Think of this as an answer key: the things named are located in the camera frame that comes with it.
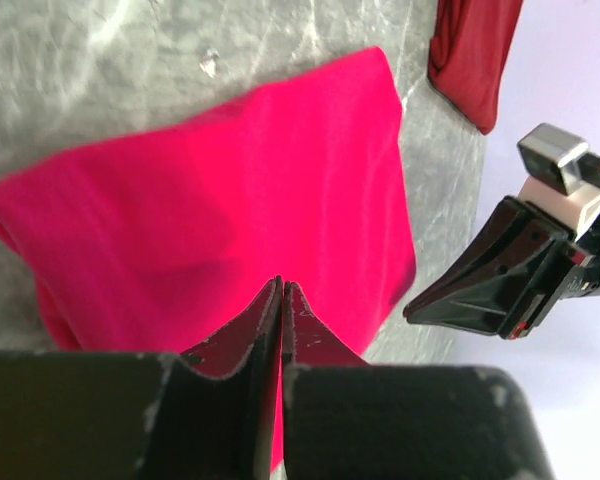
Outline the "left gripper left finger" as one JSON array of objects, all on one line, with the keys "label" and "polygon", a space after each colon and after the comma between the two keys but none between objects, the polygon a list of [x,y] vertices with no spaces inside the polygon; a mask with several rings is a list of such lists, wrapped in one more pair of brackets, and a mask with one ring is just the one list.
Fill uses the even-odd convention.
[{"label": "left gripper left finger", "polygon": [[185,352],[198,383],[194,438],[218,479],[270,476],[283,284],[269,280],[248,307]]}]

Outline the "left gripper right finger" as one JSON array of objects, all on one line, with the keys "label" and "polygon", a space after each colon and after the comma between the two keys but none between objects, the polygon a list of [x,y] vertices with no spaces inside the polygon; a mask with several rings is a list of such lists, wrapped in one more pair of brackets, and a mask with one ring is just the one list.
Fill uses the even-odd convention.
[{"label": "left gripper right finger", "polygon": [[369,368],[312,310],[296,282],[284,285],[282,368]]}]

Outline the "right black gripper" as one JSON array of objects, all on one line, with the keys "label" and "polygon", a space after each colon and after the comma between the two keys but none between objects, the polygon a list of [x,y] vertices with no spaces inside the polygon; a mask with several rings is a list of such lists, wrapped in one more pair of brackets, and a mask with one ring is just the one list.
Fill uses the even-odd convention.
[{"label": "right black gripper", "polygon": [[501,200],[452,266],[407,304],[408,323],[514,340],[557,301],[600,296],[600,188],[586,183],[564,196],[528,178],[518,199]]}]

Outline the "bright red t-shirt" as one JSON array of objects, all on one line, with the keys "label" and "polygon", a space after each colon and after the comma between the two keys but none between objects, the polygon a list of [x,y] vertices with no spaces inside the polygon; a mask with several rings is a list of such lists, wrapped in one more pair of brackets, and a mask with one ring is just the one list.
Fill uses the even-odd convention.
[{"label": "bright red t-shirt", "polygon": [[[0,479],[218,479],[185,352],[275,277],[362,358],[411,286],[401,102],[367,48],[0,181],[54,353],[0,352]],[[270,471],[405,476],[404,372],[282,368]]]}]

